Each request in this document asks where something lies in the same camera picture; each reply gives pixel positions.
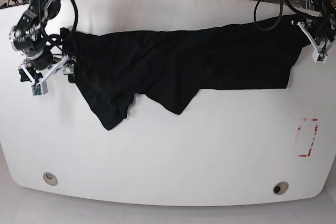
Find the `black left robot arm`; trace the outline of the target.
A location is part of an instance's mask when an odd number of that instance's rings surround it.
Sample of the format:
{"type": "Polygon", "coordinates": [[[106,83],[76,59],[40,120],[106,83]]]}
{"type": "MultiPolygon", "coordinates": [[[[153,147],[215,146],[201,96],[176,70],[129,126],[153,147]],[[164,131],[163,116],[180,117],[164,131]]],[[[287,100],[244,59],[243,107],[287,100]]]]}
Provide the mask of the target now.
{"type": "Polygon", "coordinates": [[[306,0],[307,9],[315,10],[319,14],[313,16],[307,12],[300,11],[294,7],[290,0],[279,0],[279,15],[270,27],[261,27],[256,19],[257,8],[260,1],[254,8],[253,19],[255,26],[262,31],[270,31],[276,28],[281,21],[283,9],[286,5],[295,14],[304,18],[304,22],[292,22],[297,25],[307,36],[314,51],[312,57],[315,62],[324,62],[328,56],[328,50],[335,44],[335,0],[306,0]]]}

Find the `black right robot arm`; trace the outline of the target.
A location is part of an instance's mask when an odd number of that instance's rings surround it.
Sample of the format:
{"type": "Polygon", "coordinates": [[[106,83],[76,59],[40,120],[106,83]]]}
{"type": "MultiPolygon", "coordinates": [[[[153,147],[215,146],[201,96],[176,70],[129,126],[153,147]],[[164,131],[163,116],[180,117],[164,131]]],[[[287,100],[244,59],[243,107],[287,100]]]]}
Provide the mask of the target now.
{"type": "MultiPolygon", "coordinates": [[[[70,0],[74,11],[74,28],[78,23],[78,9],[75,1],[70,0]]],[[[22,14],[17,25],[13,26],[9,39],[12,47],[25,57],[18,68],[21,82],[37,83],[43,76],[39,71],[50,69],[61,62],[63,54],[51,53],[53,47],[59,48],[63,39],[59,35],[48,35],[45,27],[55,18],[61,8],[61,0],[30,0],[28,9],[22,14]]]]}

